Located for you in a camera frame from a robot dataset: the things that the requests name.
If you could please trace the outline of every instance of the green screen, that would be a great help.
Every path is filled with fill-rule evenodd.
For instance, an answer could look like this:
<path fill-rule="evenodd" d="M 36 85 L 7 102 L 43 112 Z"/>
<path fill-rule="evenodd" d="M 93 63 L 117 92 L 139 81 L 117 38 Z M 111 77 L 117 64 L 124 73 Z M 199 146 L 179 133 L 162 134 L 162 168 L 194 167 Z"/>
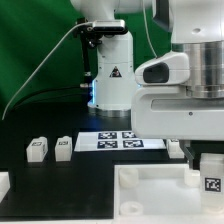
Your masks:
<path fill-rule="evenodd" d="M 152 44 L 158 55 L 170 50 L 170 34 L 151 21 Z M 0 113 L 13 94 L 82 15 L 70 0 L 0 0 Z M 124 19 L 134 38 L 134 66 L 153 58 L 145 34 L 143 14 L 116 15 Z M 96 50 L 90 52 L 97 74 Z M 70 35 L 14 101 L 44 88 L 79 84 L 83 63 L 79 39 Z"/>

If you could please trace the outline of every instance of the blue light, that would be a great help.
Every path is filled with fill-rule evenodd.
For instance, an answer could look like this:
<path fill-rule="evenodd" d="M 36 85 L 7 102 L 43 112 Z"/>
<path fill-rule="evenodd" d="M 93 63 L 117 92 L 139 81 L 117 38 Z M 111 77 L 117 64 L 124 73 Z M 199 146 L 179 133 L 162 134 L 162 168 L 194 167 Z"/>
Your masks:
<path fill-rule="evenodd" d="M 95 82 L 94 82 L 94 80 L 92 81 L 92 102 L 93 102 L 93 104 L 95 104 L 95 102 L 96 102 L 96 99 L 95 99 Z"/>

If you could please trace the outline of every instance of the white cable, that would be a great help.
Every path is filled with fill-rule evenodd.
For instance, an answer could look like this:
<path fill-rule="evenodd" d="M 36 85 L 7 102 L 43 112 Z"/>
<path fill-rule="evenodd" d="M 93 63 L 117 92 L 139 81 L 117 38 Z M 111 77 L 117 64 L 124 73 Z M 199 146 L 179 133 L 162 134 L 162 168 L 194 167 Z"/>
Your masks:
<path fill-rule="evenodd" d="M 151 39 L 150 39 L 150 36 L 149 36 L 149 30 L 148 30 L 148 26 L 147 26 L 147 18 L 146 18 L 145 2 L 144 2 L 144 0 L 142 0 L 142 11 L 143 11 L 143 15 L 144 15 L 145 31 L 146 31 L 149 47 L 152 50 L 152 53 L 153 53 L 154 57 L 157 58 L 157 54 L 156 54 L 156 52 L 155 52 L 155 50 L 154 50 L 154 48 L 152 46 L 152 42 L 151 42 Z"/>
<path fill-rule="evenodd" d="M 51 55 L 58 49 L 58 47 L 61 45 L 61 43 L 67 38 L 67 36 L 69 34 L 71 34 L 75 29 L 77 29 L 80 26 L 85 26 L 85 25 L 91 25 L 92 22 L 88 22 L 88 23 L 82 23 L 82 24 L 78 24 L 76 26 L 74 26 L 72 29 L 70 29 L 65 35 L 64 37 L 58 42 L 58 44 L 51 50 L 51 52 L 45 57 L 45 59 L 39 64 L 39 66 L 36 68 L 36 70 L 30 75 L 30 77 L 26 80 L 26 82 L 20 87 L 20 89 L 12 96 L 12 98 L 10 99 L 10 101 L 8 102 L 8 104 L 5 107 L 5 110 L 3 112 L 2 115 L 2 120 L 5 119 L 5 115 L 8 111 L 9 106 L 11 105 L 11 103 L 13 102 L 13 100 L 19 95 L 19 93 L 30 83 L 30 81 L 34 78 L 34 76 L 37 74 L 37 72 L 40 70 L 40 68 L 45 64 L 45 62 L 51 57 Z"/>

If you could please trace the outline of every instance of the black work surface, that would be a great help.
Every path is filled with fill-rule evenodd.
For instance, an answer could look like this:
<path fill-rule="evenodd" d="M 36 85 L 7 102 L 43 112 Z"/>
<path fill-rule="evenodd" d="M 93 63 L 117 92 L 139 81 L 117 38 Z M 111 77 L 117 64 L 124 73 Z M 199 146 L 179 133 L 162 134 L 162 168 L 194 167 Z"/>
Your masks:
<path fill-rule="evenodd" d="M 0 171 L 9 171 L 11 184 L 0 220 L 111 219 L 115 164 L 177 162 L 166 150 L 129 150 L 73 152 L 70 162 L 56 163 L 58 137 L 72 136 L 74 146 L 79 131 L 112 130 L 131 130 L 130 118 L 89 115 L 78 103 L 30 104 L 11 112 L 0 124 Z M 41 136 L 48 139 L 47 157 L 28 164 L 26 147 Z"/>

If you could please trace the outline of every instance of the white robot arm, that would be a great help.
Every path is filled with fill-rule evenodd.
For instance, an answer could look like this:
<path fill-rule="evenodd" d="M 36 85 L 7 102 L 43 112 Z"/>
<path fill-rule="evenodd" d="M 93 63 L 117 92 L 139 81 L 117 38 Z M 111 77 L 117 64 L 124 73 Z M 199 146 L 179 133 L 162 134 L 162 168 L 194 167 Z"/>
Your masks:
<path fill-rule="evenodd" d="M 114 20 L 114 13 L 135 13 L 142 10 L 142 0 L 71 0 L 74 8 L 88 21 Z M 150 7 L 152 0 L 144 0 Z"/>
<path fill-rule="evenodd" d="M 142 11 L 142 0 L 71 0 L 76 10 L 90 22 L 110 24 L 114 13 Z M 144 0 L 150 7 L 152 0 Z M 104 35 L 98 45 L 98 75 L 93 80 L 93 98 L 88 103 L 91 113 L 109 116 L 130 116 L 131 99 L 138 85 L 134 77 L 133 39 L 125 35 Z"/>
<path fill-rule="evenodd" d="M 135 72 L 143 87 L 133 99 L 133 130 L 141 138 L 224 140 L 224 1 L 168 2 L 172 51 Z"/>

